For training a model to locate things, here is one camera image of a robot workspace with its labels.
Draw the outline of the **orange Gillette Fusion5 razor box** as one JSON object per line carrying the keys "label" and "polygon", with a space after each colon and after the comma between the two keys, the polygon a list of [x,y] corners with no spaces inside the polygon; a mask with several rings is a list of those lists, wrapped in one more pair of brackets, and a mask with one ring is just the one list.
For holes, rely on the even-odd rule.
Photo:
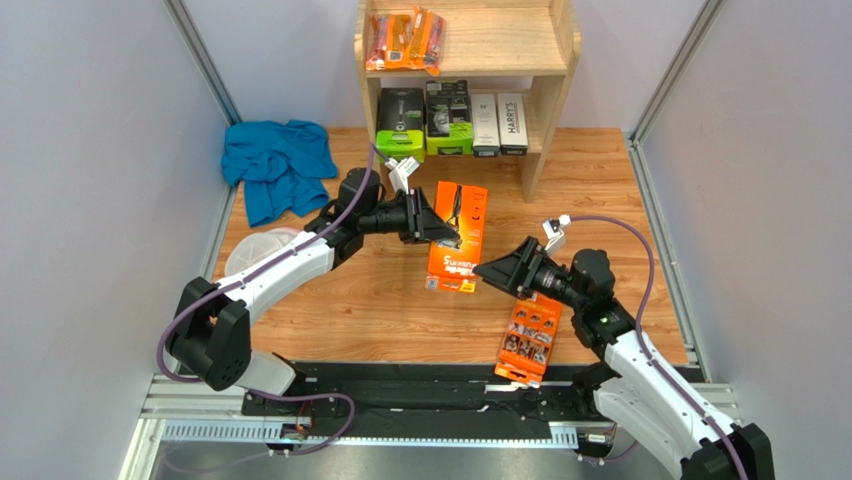
{"label": "orange Gillette Fusion5 razor box", "polygon": [[430,245],[425,287],[428,290],[473,294],[473,269],[482,253],[488,191],[485,188],[439,181],[434,209],[458,235]]}

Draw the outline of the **orange Gillette cartridge box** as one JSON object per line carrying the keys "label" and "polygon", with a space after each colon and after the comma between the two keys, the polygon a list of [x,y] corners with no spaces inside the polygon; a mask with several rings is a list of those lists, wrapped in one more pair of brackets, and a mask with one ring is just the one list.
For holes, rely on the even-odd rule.
{"label": "orange Gillette cartridge box", "polygon": [[539,388],[549,365],[563,305],[544,295],[517,300],[498,351],[494,373]]}

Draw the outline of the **tall white razor box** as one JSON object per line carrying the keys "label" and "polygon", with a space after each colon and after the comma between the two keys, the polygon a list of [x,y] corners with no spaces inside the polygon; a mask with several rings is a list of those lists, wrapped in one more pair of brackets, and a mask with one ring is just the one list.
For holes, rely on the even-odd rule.
{"label": "tall white razor box", "polygon": [[474,157],[494,158],[500,154],[500,137],[495,95],[477,93],[471,97]]}

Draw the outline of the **white Harry's razor box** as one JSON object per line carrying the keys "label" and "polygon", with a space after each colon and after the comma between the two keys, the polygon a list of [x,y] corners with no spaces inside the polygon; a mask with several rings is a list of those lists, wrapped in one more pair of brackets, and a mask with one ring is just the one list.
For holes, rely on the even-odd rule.
{"label": "white Harry's razor box", "polygon": [[528,129],[523,97],[520,93],[496,95],[501,153],[525,156],[529,149]]}

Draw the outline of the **long orange Bic razor bag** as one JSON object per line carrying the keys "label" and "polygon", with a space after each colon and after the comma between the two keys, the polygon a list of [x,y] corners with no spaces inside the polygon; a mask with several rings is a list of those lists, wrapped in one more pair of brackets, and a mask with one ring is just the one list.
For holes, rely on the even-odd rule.
{"label": "long orange Bic razor bag", "polygon": [[411,16],[375,14],[371,18],[372,41],[365,58],[367,71],[402,70],[409,44]]}

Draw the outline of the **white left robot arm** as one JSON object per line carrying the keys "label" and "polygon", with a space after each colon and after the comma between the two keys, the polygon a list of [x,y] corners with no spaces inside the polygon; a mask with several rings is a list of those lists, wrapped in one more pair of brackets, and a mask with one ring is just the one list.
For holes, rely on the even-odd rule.
{"label": "white left robot arm", "polygon": [[303,284],[323,276],[356,254],[370,234],[395,234],[404,244],[457,240],[419,187],[401,188],[383,198],[376,171],[348,172],[336,198],[288,244],[256,264],[218,282],[197,277],[181,294],[176,314],[158,342],[190,372],[185,382],[214,391],[238,386],[282,396],[297,381],[296,367],[284,357],[256,351],[251,328],[267,310]]}

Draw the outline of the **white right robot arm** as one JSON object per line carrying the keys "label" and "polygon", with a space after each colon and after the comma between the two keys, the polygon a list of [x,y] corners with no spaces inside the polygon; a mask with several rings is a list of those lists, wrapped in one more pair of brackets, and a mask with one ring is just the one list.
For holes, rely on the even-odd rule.
{"label": "white right robot arm", "polygon": [[474,273],[518,299],[569,307],[577,338],[598,362],[573,384],[589,409],[622,427],[675,479],[773,479],[771,441],[737,424],[657,353],[640,321],[616,299],[607,253],[582,249],[559,265],[534,237]]}

